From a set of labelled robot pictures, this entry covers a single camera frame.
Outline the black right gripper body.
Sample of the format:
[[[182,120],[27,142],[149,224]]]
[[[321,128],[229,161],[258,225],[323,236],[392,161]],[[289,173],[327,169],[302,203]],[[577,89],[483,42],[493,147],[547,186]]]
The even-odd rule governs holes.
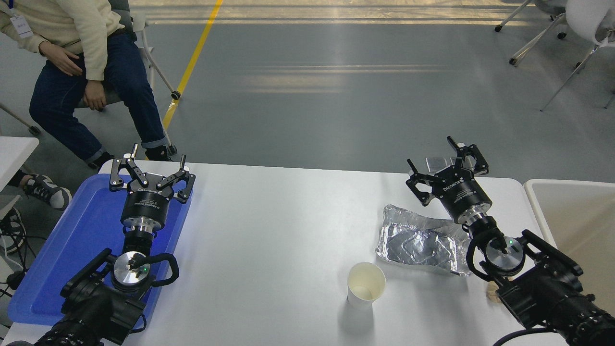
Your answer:
[[[474,173],[464,167],[449,166],[435,173],[432,194],[439,199],[453,221],[471,224],[472,215],[490,209],[492,200],[475,180]]]

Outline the person's right hand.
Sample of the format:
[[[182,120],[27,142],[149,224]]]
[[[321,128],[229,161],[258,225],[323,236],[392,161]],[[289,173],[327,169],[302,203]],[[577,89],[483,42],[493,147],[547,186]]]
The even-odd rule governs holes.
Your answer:
[[[39,52],[61,72],[68,76],[81,76],[83,70],[75,63],[79,56],[61,46],[49,41],[43,41],[38,46]]]

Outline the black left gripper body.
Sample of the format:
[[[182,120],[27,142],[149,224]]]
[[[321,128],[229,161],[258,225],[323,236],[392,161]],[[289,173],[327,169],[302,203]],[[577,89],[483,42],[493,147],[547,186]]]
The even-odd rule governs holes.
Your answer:
[[[158,224],[166,223],[169,203],[175,191],[171,185],[162,190],[157,189],[158,184],[162,184],[165,178],[162,175],[146,173],[146,187],[141,186],[136,179],[128,184],[128,195],[120,217],[123,224],[129,224],[141,217],[152,219]]]

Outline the person's left hand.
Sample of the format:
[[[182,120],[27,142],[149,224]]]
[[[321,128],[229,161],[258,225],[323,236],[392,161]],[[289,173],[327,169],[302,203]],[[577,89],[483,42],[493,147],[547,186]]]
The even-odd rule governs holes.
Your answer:
[[[86,107],[91,110],[102,110],[106,107],[105,89],[101,81],[87,80],[83,96]]]

